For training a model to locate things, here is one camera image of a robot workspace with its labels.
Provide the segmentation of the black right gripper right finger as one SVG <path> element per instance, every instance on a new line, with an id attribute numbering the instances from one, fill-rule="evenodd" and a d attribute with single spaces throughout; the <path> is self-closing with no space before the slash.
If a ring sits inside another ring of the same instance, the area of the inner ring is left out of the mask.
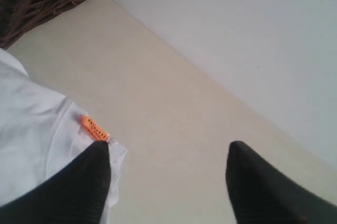
<path id="1" fill-rule="evenodd" d="M 242 141 L 229 145 L 225 181 L 236 223 L 336 223 L 336 205 L 304 189 Z"/>

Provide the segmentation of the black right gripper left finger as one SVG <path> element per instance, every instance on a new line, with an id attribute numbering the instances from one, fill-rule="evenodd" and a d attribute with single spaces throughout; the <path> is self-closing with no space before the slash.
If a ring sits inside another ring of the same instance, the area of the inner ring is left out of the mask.
<path id="1" fill-rule="evenodd" d="M 1 207 L 1 223 L 100 223 L 111 183 L 108 144 L 95 141 L 60 172 Z"/>

